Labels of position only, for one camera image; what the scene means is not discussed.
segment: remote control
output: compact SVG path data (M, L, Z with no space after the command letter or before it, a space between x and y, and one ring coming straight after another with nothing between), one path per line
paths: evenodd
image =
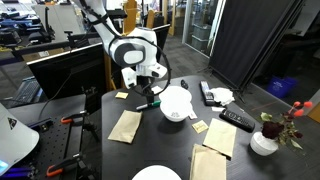
M255 123L253 121L226 109L220 113L220 118L249 133L252 133L255 127Z
M213 99L213 94L209 91L209 85L207 81L200 81L200 88L203 96L203 100L206 106L213 106L216 103Z

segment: green marker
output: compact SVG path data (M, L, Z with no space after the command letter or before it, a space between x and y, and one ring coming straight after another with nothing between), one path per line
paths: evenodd
M138 106L136 109L137 109L137 111L140 111L140 110L146 109L148 107L158 107L158 106L160 106L160 103L161 103L161 101L155 101L153 103L148 103L148 104Z

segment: computer monitor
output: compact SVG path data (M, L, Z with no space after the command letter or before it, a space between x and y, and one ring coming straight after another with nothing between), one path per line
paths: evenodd
M164 44L166 43L169 28L170 28L170 24L165 24L163 26L152 28L152 30L156 33L156 36L157 36L157 45L161 49L164 48ZM159 62L161 58L160 52L157 52L156 58L157 58L157 61Z
M88 109L93 112L100 108L101 96L106 93L102 43L31 61L27 65L48 99L86 94L87 103L92 102L87 104Z

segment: paper bag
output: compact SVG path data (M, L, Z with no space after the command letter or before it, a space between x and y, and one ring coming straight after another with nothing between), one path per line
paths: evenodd
M226 168L225 156L207 147L193 146L190 180L226 180Z
M132 143L139 127L142 112L124 110L117 124L113 127L108 139Z
M203 145L232 157L237 128L227 122L212 119Z

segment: black cable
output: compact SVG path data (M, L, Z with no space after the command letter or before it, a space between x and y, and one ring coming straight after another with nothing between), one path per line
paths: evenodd
M40 117L41 117L41 114L42 114L44 108L48 105L48 103L49 103L51 100L53 100L53 99L60 93L61 89L62 89L63 86L66 84L66 82L70 79L70 77L71 77L71 73L70 73L69 76L66 78L66 80L62 83L62 85L60 86L60 88L58 89L58 91L56 92L56 94L55 94L52 98L50 98L50 99L44 104L44 106L42 107L42 109L41 109L41 111L40 111L39 117L38 117L39 120L40 120Z
M157 95L159 95L160 93L162 93L162 92L169 86L170 80L171 80L171 68L170 68L170 64L169 64L169 61L168 61L168 59L167 59L167 56L164 54L164 52L162 51L162 49L161 49L159 46L155 45L154 42L151 42L151 41L147 40L147 39L144 38L144 37L138 37L138 36L120 36L120 35L118 35L118 34L115 33L115 32L108 26L108 24L107 24L107 21L106 21L106 20L107 20L108 17L109 17L109 15L108 15L107 12L106 12L106 14L105 14L104 16L101 16L101 15L97 14L93 9L91 9L91 7L88 6L87 3L86 3L84 0L80 0L80 3L81 3L81 5L85 8L85 10L86 10L88 13L90 13L91 15L93 15L93 16L95 16L95 17L97 18L97 20L94 21L94 22L91 22L91 24L96 25L96 24L102 23L102 24L110 31L110 33L114 35L114 38L111 40L111 42L110 42L110 44L109 44L109 48L108 48L108 52L107 52L110 56L111 56L111 54L110 54L110 49L111 49L111 48L110 48L110 47L111 47L112 43L113 43L115 40L118 40L118 39L141 39L141 40L143 40L143 41L148 42L148 43L151 44L152 46L155 46L155 47L158 49L158 51L161 52L161 55L163 56L163 58L164 58L164 60L165 60L165 64L166 64L167 69L168 69L168 79L167 79L167 83L166 83L165 87L162 89L162 91L160 91L160 92L158 92L158 93L156 93L156 94L143 94L143 93L141 93L141 92L138 92L138 91L135 89L135 87L133 87L133 90L134 90L136 93L138 93L138 94L140 94L140 95L142 95L142 96L149 96L149 97L150 97L150 96L157 96Z
M31 103L31 102L19 101L19 100L15 100L15 99L0 99L0 102L6 102L6 101L15 101L15 102L20 102L20 103L24 103L24 104L30 104Z
M153 83L154 83L154 78L151 79L151 83L149 83L148 85L146 85L146 86L142 89L142 92L143 92L144 90L146 90L148 87L152 86Z

